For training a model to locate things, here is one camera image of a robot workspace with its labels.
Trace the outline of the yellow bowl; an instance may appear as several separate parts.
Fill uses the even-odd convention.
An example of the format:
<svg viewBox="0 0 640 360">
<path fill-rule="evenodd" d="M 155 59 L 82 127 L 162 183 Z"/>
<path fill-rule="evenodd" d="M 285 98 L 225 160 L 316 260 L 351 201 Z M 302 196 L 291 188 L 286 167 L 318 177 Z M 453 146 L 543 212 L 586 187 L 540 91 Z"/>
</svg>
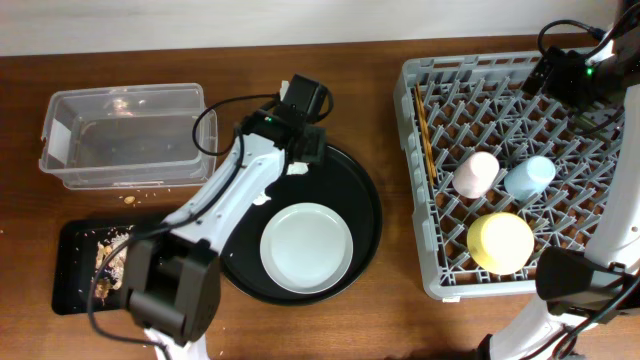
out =
<svg viewBox="0 0 640 360">
<path fill-rule="evenodd" d="M 534 249 L 534 235 L 519 216 L 498 212 L 476 219 L 467 231 L 472 259 L 484 270 L 509 275 L 522 269 Z"/>
</svg>

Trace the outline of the light blue cup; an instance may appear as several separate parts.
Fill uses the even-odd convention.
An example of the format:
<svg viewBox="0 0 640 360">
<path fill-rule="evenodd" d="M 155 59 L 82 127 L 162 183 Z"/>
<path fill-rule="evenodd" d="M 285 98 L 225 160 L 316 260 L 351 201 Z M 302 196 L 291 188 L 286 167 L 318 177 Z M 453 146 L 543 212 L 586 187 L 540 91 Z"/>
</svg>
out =
<svg viewBox="0 0 640 360">
<path fill-rule="evenodd" d="M 504 178 L 504 187 L 517 201 L 542 193 L 556 176 L 554 163 L 543 156 L 533 156 L 511 169 Z"/>
</svg>

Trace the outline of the pink cup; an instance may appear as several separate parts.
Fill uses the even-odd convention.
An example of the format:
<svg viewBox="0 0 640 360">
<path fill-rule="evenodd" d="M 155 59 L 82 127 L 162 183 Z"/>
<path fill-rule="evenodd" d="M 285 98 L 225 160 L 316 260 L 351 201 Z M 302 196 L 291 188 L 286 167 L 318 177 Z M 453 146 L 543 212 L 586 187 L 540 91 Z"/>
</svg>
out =
<svg viewBox="0 0 640 360">
<path fill-rule="evenodd" d="M 452 184 L 458 194 L 477 199 L 491 189 L 499 170 L 500 165 L 494 155 L 476 152 L 455 170 Z"/>
</svg>

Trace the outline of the grey plate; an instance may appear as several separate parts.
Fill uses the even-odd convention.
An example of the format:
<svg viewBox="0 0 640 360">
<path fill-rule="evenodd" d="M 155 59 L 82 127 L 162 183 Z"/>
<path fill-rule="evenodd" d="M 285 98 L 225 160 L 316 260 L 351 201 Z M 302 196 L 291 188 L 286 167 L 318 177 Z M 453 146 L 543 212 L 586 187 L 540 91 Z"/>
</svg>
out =
<svg viewBox="0 0 640 360">
<path fill-rule="evenodd" d="M 280 210 L 264 228 L 260 259 L 282 289 L 310 295 L 336 285 L 349 269 L 354 241 L 346 221 L 317 203 Z"/>
</svg>

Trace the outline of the wooden chopstick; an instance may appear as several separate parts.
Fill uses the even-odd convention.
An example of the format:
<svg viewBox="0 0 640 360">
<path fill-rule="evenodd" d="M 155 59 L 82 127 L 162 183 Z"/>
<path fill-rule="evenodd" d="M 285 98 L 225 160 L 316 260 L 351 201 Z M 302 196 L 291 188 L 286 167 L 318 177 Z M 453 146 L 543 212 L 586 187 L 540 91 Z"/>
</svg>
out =
<svg viewBox="0 0 640 360">
<path fill-rule="evenodd" d="M 429 143 L 431 145 L 429 127 L 428 127 L 428 134 L 429 134 Z M 432 154 L 432 164 L 433 164 L 434 175 L 435 175 L 435 177 L 434 177 L 435 184 L 432 185 L 432 186 L 436 186 L 437 185 L 437 172 L 436 172 L 435 162 L 434 162 L 433 153 L 432 153 L 432 145 L 431 145 L 431 154 Z"/>
<path fill-rule="evenodd" d="M 426 119 L 425 119 L 425 108 L 424 108 L 424 104 L 422 102 L 422 95 L 421 95 L 421 91 L 420 91 L 420 85 L 418 83 L 416 83 L 414 85 L 414 98 L 415 98 L 415 105 L 416 105 L 416 114 L 418 116 L 418 124 L 420 127 L 420 133 L 421 133 L 421 138 L 422 138 L 422 144 L 423 144 L 423 148 L 424 148 L 424 152 L 425 152 L 425 162 L 426 162 L 426 167 L 427 167 L 427 177 L 429 179 L 429 183 L 431 185 L 435 184 L 435 180 L 434 180 L 434 169 L 433 169 L 433 164 L 432 164 L 432 154 L 431 154 L 431 145 L 429 143 L 429 134 L 428 134 L 428 127 L 426 124 Z"/>
</svg>

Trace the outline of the white napkin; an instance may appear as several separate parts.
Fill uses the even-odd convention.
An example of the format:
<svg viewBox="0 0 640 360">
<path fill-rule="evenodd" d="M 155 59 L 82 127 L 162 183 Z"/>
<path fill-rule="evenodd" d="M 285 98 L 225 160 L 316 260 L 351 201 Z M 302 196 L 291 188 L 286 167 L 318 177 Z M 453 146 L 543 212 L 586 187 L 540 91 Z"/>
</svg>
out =
<svg viewBox="0 0 640 360">
<path fill-rule="evenodd" d="M 310 165 L 305 162 L 294 162 L 289 164 L 284 169 L 284 173 L 272 184 L 268 185 L 252 202 L 255 206 L 262 206 L 272 200 L 269 195 L 271 189 L 281 180 L 284 180 L 288 176 L 301 176 L 309 172 Z"/>
</svg>

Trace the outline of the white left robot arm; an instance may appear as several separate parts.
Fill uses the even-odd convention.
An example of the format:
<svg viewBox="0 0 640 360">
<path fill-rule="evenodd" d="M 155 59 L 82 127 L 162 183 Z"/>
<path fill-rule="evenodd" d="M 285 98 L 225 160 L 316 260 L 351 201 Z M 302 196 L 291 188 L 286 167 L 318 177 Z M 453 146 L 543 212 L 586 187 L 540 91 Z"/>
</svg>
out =
<svg viewBox="0 0 640 360">
<path fill-rule="evenodd" d="M 286 91 L 247 115 L 222 166 L 155 229 L 132 234 L 121 304 L 159 358 L 207 356 L 203 338 L 221 299 L 220 258 L 236 225 L 292 163 L 317 164 L 326 148 L 319 121 L 333 108 L 321 83 L 294 75 Z"/>
</svg>

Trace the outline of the food scraps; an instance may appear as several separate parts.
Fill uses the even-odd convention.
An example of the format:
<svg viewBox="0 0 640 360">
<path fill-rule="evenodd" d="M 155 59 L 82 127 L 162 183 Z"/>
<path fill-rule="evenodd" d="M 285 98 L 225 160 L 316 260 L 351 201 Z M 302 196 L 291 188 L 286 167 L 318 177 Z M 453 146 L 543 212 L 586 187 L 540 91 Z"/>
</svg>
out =
<svg viewBox="0 0 640 360">
<path fill-rule="evenodd" d="M 95 273 L 102 266 L 104 260 L 124 241 L 130 238 L 133 228 L 133 225 L 109 226 L 85 232 L 86 238 L 96 241 L 95 245 L 89 247 L 90 250 L 94 250 L 94 260 L 90 266 L 90 281 L 94 280 Z M 118 295 L 118 291 L 123 284 L 126 257 L 126 249 L 118 252 L 101 273 L 94 291 L 94 298 L 102 305 L 105 305 L 108 299 Z"/>
</svg>

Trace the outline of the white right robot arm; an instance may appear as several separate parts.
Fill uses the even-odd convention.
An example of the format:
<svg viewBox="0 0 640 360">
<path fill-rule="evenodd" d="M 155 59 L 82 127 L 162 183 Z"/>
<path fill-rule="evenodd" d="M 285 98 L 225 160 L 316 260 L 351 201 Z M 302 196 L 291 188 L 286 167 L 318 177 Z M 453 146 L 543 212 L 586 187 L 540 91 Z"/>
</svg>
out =
<svg viewBox="0 0 640 360">
<path fill-rule="evenodd" d="M 578 336 L 619 315 L 639 312 L 639 4 L 622 1 L 608 32 L 588 53 L 541 46 L 523 91 L 542 93 L 580 117 L 615 107 L 624 131 L 606 208 L 583 253 L 542 252 L 537 295 L 503 330 L 487 335 L 478 359 L 564 359 Z"/>
</svg>

